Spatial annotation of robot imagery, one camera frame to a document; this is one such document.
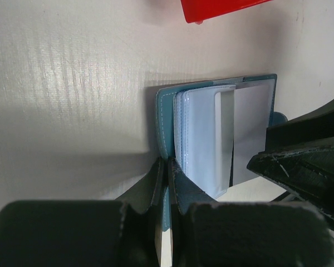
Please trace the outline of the blue leather card holder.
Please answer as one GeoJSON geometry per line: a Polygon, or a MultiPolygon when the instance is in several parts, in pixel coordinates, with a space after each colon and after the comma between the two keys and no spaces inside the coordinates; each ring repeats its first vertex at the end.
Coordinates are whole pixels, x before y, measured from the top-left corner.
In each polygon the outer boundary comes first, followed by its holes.
{"type": "Polygon", "coordinates": [[[156,133],[162,158],[175,160],[178,173],[210,199],[218,199],[230,188],[222,185],[218,167],[217,94],[254,85],[267,85],[273,90],[267,128],[285,123],[286,116],[274,110],[274,73],[185,83],[162,88],[156,94],[156,133]]]}

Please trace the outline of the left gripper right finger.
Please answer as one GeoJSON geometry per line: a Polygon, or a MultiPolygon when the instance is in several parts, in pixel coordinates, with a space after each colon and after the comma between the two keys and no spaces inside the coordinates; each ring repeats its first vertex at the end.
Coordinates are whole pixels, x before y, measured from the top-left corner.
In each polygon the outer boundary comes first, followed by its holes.
{"type": "Polygon", "coordinates": [[[217,202],[168,160],[173,266],[334,266],[334,240],[301,202],[217,202]]]}

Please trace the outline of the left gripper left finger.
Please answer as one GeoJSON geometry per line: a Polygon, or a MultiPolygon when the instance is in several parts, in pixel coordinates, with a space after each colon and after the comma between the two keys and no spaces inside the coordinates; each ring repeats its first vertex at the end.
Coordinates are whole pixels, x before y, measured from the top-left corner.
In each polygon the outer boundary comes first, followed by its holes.
{"type": "Polygon", "coordinates": [[[115,200],[22,200],[0,211],[0,266],[159,266],[164,160],[115,200]]]}

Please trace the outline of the red plastic bin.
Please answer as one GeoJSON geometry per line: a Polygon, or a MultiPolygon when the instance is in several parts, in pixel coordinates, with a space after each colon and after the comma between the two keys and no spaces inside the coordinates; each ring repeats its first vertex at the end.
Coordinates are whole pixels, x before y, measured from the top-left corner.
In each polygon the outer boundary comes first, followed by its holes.
{"type": "Polygon", "coordinates": [[[270,0],[181,0],[187,23],[201,24],[205,20],[257,6],[270,0]]]}

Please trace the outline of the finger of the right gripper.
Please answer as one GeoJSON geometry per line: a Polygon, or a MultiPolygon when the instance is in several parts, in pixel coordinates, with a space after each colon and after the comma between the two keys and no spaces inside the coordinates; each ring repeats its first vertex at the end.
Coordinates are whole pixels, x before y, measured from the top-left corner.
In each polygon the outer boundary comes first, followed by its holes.
{"type": "Polygon", "coordinates": [[[253,156],[247,168],[334,221],[334,99],[268,128],[265,150],[253,156]]]}

